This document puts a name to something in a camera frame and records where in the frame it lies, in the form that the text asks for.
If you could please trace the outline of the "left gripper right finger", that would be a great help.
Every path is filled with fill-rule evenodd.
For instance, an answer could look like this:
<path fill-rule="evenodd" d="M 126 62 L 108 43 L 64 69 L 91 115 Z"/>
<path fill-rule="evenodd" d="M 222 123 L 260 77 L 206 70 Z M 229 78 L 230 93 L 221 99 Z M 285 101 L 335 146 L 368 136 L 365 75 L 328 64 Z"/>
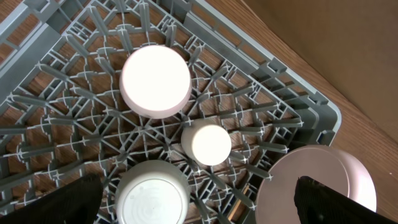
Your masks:
<path fill-rule="evenodd" d="M 397 224 L 308 176 L 298 178 L 294 203 L 301 224 Z"/>

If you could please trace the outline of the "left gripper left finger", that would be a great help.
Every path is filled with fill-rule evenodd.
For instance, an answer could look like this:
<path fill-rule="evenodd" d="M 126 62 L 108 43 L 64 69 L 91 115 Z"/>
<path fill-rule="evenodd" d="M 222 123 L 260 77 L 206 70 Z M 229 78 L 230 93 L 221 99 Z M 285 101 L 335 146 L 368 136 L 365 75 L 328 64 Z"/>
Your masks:
<path fill-rule="evenodd" d="M 88 174 L 1 217 L 1 224 L 93 223 L 103 198 L 103 184 Z"/>

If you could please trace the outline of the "large white plate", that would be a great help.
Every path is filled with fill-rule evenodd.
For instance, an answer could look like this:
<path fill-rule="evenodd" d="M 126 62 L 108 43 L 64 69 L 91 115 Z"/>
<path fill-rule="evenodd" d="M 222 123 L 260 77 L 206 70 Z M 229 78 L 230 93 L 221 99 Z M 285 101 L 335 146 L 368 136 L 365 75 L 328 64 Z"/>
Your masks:
<path fill-rule="evenodd" d="M 296 182 L 308 176 L 376 211 L 376 189 L 370 173 L 356 157 L 328 146 L 308 145 L 284 155 L 270 169 L 257 193 L 257 223 L 299 223 L 294 204 Z"/>

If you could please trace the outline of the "grey bowl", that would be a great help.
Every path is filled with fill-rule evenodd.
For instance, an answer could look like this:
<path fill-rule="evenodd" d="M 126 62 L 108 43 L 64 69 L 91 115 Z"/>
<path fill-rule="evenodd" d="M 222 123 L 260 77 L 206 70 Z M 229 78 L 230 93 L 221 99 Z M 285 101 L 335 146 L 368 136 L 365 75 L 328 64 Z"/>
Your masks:
<path fill-rule="evenodd" d="M 150 160 L 130 168 L 121 178 L 115 198 L 122 224 L 182 224 L 187 216 L 188 181 L 175 165 Z"/>

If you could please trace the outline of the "white cup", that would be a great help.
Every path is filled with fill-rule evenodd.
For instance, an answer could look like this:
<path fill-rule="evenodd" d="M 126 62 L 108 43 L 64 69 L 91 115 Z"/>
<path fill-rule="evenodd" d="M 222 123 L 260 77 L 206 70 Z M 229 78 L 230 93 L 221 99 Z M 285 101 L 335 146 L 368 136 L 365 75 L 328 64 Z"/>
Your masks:
<path fill-rule="evenodd" d="M 182 131 L 184 153 L 196 162 L 215 166 L 227 159 L 231 152 L 231 138 L 224 128 L 207 119 L 192 122 Z"/>

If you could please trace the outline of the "small pink bowl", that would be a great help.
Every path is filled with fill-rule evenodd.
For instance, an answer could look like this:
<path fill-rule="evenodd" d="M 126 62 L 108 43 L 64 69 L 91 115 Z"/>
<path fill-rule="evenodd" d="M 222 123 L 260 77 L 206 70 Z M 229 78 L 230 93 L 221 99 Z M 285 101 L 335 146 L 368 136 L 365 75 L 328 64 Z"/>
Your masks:
<path fill-rule="evenodd" d="M 188 103 L 192 80 L 184 58 L 173 49 L 148 45 L 134 51 L 123 65 L 119 88 L 133 112 L 168 118 Z"/>

